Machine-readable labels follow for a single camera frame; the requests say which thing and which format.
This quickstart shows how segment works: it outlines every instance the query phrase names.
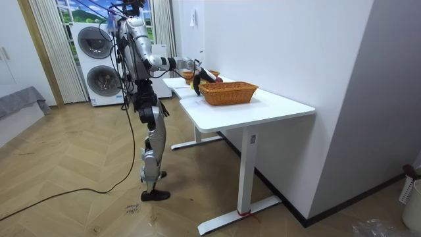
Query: humanoid robot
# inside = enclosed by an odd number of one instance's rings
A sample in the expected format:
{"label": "humanoid robot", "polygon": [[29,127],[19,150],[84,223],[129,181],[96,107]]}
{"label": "humanoid robot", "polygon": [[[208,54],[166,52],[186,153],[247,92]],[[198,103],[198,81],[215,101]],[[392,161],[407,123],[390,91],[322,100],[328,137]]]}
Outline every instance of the humanoid robot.
{"label": "humanoid robot", "polygon": [[145,149],[141,158],[144,165],[141,168],[141,180],[147,185],[147,190],[141,195],[142,201],[160,201],[170,197],[170,192],[155,189],[156,183],[166,176],[161,172],[161,161],[166,141],[164,116],[169,113],[157,98],[152,89],[151,72],[168,72],[176,69],[188,69],[194,72],[193,85],[197,95],[200,79],[214,82],[215,76],[200,67],[199,61],[187,57],[165,58],[151,52],[151,41],[148,38],[146,24],[138,18],[139,8],[143,8],[145,0],[123,0],[121,4],[110,7],[122,7],[125,17],[118,20],[116,32],[118,62],[126,67],[126,77],[137,86],[137,95],[132,98],[134,109],[139,113],[140,121],[147,124],[148,137],[145,139]]}

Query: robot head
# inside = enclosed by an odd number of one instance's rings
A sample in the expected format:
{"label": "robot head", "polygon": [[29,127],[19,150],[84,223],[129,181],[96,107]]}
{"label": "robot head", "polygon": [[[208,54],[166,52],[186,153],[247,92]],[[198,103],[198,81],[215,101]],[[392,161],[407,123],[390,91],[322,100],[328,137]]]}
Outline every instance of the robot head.
{"label": "robot head", "polygon": [[131,6],[131,10],[124,11],[126,16],[139,16],[139,8],[143,8],[145,0],[122,0],[124,6]]}

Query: white curtain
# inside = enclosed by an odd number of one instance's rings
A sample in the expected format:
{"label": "white curtain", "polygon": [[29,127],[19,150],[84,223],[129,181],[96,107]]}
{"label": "white curtain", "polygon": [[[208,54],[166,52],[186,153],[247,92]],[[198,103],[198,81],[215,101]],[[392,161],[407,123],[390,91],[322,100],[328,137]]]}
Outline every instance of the white curtain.
{"label": "white curtain", "polygon": [[64,103],[87,101],[55,0],[29,0]]}
{"label": "white curtain", "polygon": [[166,45],[168,57],[176,56],[176,40],[174,23],[172,21],[170,0],[149,0],[152,10],[152,25],[156,34],[157,44]]}

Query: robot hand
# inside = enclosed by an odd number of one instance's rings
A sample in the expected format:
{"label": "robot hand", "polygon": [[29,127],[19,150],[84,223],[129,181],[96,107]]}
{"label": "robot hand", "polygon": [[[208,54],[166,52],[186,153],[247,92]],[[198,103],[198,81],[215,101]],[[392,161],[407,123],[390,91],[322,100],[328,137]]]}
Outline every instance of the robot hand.
{"label": "robot hand", "polygon": [[214,76],[212,73],[210,73],[208,70],[201,68],[199,66],[198,73],[195,73],[195,78],[193,79],[193,88],[195,89],[195,92],[197,95],[200,95],[200,81],[201,79],[204,79],[210,83],[215,83],[216,76]]}

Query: herringbone floor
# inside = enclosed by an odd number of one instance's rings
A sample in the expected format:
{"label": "herringbone floor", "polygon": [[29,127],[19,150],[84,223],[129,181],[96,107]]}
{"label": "herringbone floor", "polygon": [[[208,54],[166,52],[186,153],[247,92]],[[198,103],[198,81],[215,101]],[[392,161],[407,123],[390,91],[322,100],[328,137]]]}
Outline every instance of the herringbone floor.
{"label": "herringbone floor", "polygon": [[[0,222],[0,236],[198,236],[197,225],[236,209],[239,158],[224,143],[171,151],[193,139],[193,128],[177,99],[165,100],[167,144],[157,187],[169,200],[140,202],[139,147],[146,127],[130,110],[136,162],[129,178],[106,195],[78,192],[56,197]],[[0,149],[0,217],[39,199],[76,188],[107,190],[122,179],[132,160],[132,137],[119,106],[89,103],[54,110]],[[403,227],[397,183],[322,222],[304,229],[283,206],[246,218],[208,236],[352,236],[353,223],[382,219]],[[253,201],[270,196],[255,177]]]}

